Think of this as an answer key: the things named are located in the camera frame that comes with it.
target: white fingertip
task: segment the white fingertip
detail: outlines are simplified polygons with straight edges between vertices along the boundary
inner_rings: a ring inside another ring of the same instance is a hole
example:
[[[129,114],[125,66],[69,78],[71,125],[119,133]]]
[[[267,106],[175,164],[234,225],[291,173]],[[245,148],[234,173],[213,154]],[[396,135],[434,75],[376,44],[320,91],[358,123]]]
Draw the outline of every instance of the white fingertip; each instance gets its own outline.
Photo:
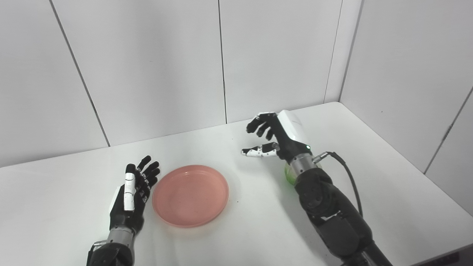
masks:
[[[247,153],[241,151],[241,154],[247,157],[269,157],[276,156],[276,150],[274,149],[272,151],[263,152],[261,146],[259,146],[257,150],[249,150]]]
[[[123,194],[123,208],[126,211],[135,210],[135,175],[133,173],[125,174],[125,188]]]
[[[269,151],[269,152],[264,152],[263,153],[263,157],[270,157],[270,156],[276,156],[276,150],[272,150],[272,151]]]
[[[135,201],[134,195],[131,193],[125,193],[123,195],[123,209],[126,211],[134,211],[135,210]]]

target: cable connector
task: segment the cable connector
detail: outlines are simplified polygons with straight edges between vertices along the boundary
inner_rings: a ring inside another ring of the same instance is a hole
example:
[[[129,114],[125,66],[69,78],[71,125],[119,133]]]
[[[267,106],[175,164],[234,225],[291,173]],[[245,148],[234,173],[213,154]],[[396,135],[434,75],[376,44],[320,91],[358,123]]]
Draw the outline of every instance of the cable connector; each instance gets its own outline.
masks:
[[[314,164],[316,164],[316,163],[322,161],[322,160],[323,160],[325,157],[327,157],[327,156],[328,156],[328,152],[326,152],[326,151],[325,151],[325,152],[322,152],[321,154],[319,154],[319,155],[313,157],[313,158],[312,158],[312,162],[313,162]]]

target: robot forearm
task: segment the robot forearm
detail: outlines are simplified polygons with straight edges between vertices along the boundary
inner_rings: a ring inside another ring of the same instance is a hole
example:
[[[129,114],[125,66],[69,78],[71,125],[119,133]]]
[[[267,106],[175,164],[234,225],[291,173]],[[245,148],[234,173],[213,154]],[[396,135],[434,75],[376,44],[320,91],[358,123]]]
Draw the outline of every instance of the robot forearm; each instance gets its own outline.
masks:
[[[330,252],[348,266],[392,266],[373,241],[370,227],[320,168],[300,174],[299,201]]]

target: panel seam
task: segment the panel seam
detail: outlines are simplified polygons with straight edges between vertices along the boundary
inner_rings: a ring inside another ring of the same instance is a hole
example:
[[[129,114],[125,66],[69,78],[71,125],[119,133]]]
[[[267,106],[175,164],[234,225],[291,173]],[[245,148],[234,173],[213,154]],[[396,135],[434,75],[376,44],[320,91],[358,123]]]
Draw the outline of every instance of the panel seam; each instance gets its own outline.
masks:
[[[359,12],[358,12],[358,18],[357,18],[356,25],[355,25],[355,32],[353,33],[353,38],[351,40],[351,46],[350,46],[350,52],[348,53],[347,65],[345,66],[345,73],[343,74],[342,87],[340,88],[340,95],[338,96],[338,101],[339,102],[342,101],[343,87],[345,87],[345,80],[347,79],[348,66],[350,65],[351,54],[353,53],[353,47],[355,45],[355,39],[356,39],[356,35],[358,33],[359,21],[361,19],[361,13],[363,11],[363,6],[364,5],[365,5],[365,0],[361,0],[361,4],[360,4],[360,7],[359,7]]]
[[[338,13],[338,22],[337,22],[337,29],[335,31],[335,39],[333,41],[333,48],[332,48],[332,57],[330,58],[330,66],[328,68],[328,77],[327,77],[327,85],[325,86],[325,94],[324,94],[324,101],[325,97],[327,96],[327,89],[328,89],[328,82],[330,80],[330,71],[332,71],[332,62],[333,62],[333,53],[335,52],[335,44],[337,43],[337,35],[338,35],[338,26],[340,25],[340,16],[342,15],[342,7],[343,7],[343,0],[340,3],[340,12]]]
[[[470,98],[471,94],[473,92],[473,87],[470,89],[470,92],[468,92],[468,95],[466,96],[465,100],[463,101],[463,104],[462,106],[460,107],[460,109],[458,110],[457,114],[455,115],[455,118],[453,119],[452,123],[448,126],[447,128],[447,131],[445,132],[445,135],[443,136],[442,138],[442,141],[440,142],[440,144],[438,145],[437,149],[435,150],[435,153],[434,153],[434,156],[432,156],[432,159],[430,159],[430,162],[429,164],[427,165],[427,167],[425,168],[425,171],[424,171],[424,175],[427,174],[427,170],[430,168],[430,166],[432,165],[432,162],[434,161],[435,157],[437,156],[437,153],[440,151],[440,148],[442,147],[443,143],[445,142],[445,140],[447,139],[447,136],[448,134],[450,134],[458,116],[460,116],[460,113],[462,112],[463,110],[463,107],[465,107],[466,105],[466,102],[468,101],[468,99]]]
[[[222,58],[222,82],[223,82],[223,104],[225,107],[225,124],[228,124],[227,118],[227,94],[225,90],[225,71],[223,68],[223,42],[222,42],[222,20],[220,16],[220,0],[217,0],[219,4],[219,30],[220,30],[220,55]]]
[[[92,97],[89,93],[86,82],[84,80],[84,77],[82,76],[82,72],[80,71],[79,65],[77,64],[76,57],[74,55],[74,52],[72,51],[69,40],[67,39],[66,32],[64,31],[64,27],[62,26],[61,20],[59,19],[59,15],[56,11],[56,7],[54,6],[53,0],[49,0],[49,3],[51,4],[51,8],[53,9],[54,16],[56,17],[56,20],[59,24],[59,28],[61,29],[62,36],[64,37],[64,40],[66,41],[67,48],[69,49],[69,53],[72,57],[72,60],[74,61],[74,65],[76,66],[77,72],[79,73],[80,80],[82,82],[82,85],[84,86],[84,89],[86,91],[89,102],[92,106],[92,109],[94,110],[95,117],[97,118],[98,124],[100,125],[100,129],[102,130],[102,134],[104,135],[105,141],[107,142],[107,146],[110,147],[110,142],[108,141],[108,138],[107,138],[107,135],[105,133],[104,127],[102,125],[102,122],[100,121],[100,117],[98,116],[97,109],[95,108],[94,101],[92,100]]]

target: silver cylinder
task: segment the silver cylinder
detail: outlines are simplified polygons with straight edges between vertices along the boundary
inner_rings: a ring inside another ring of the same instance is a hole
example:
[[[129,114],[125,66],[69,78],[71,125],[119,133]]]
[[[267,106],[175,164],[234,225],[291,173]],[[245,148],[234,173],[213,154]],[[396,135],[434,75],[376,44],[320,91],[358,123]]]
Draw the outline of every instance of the silver cylinder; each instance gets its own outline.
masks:
[[[113,227],[108,234],[107,243],[120,243],[133,251],[133,231],[127,227]]]
[[[312,158],[312,155],[310,155],[309,153],[302,153],[292,159],[289,165],[291,165],[296,176],[299,176],[300,174],[304,173],[309,169],[317,167],[316,163],[314,163]]]

